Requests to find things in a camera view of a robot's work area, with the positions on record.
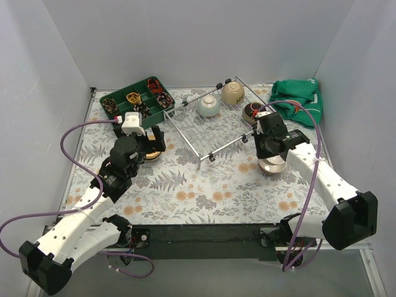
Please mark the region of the cream embossed bowl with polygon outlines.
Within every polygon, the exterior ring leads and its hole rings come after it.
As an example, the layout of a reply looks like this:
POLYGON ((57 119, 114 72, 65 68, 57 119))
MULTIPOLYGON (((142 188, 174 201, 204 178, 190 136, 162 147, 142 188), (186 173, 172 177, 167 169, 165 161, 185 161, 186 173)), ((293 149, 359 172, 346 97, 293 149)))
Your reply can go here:
POLYGON ((274 157, 264 158, 264 159, 258 159, 258 162, 264 166, 281 166, 285 163, 283 158, 279 155, 276 155, 274 157))

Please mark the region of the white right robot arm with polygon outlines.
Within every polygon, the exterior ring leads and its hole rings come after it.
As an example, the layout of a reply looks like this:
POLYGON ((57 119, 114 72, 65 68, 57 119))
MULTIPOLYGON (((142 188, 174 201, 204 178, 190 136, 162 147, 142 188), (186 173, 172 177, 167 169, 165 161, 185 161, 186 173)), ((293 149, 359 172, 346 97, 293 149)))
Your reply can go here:
POLYGON ((301 131, 288 131, 278 113, 261 111, 256 119, 253 136, 258 159, 281 157, 313 186, 329 211, 327 215, 289 215, 271 232, 273 236, 287 246, 302 237, 324 239, 340 251, 376 234, 378 199, 372 192, 348 184, 317 157, 317 149, 301 131))

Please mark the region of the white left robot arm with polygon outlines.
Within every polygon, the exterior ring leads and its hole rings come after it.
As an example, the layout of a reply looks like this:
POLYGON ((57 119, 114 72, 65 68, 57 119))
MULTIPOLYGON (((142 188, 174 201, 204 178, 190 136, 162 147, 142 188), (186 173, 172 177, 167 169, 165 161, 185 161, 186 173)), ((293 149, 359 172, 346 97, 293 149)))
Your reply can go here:
POLYGON ((19 247, 22 270, 47 295, 60 292, 78 266, 108 246, 126 247, 132 225, 113 215, 95 230, 88 228, 130 188, 146 156, 166 149, 164 133, 152 126, 150 139, 140 127, 129 127, 116 139, 85 194, 60 221, 35 242, 19 247))

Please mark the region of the tan bowl front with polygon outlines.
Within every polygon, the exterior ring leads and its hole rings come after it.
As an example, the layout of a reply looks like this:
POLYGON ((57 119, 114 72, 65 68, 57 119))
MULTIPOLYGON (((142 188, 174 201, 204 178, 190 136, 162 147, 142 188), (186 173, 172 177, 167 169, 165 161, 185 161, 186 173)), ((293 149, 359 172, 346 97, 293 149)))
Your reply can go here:
POLYGON ((153 153, 147 153, 145 156, 145 162, 154 162, 157 161, 161 156, 161 152, 155 151, 153 153))

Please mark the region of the tan bowl gold rim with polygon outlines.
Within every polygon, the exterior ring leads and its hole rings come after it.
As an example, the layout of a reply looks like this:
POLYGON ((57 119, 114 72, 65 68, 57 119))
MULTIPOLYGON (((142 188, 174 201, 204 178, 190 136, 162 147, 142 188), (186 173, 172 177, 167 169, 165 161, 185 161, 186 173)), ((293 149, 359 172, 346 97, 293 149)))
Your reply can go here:
POLYGON ((164 133, 160 133, 159 138, 156 136, 147 136, 148 146, 145 150, 146 153, 153 153, 155 151, 164 152, 166 150, 164 133))

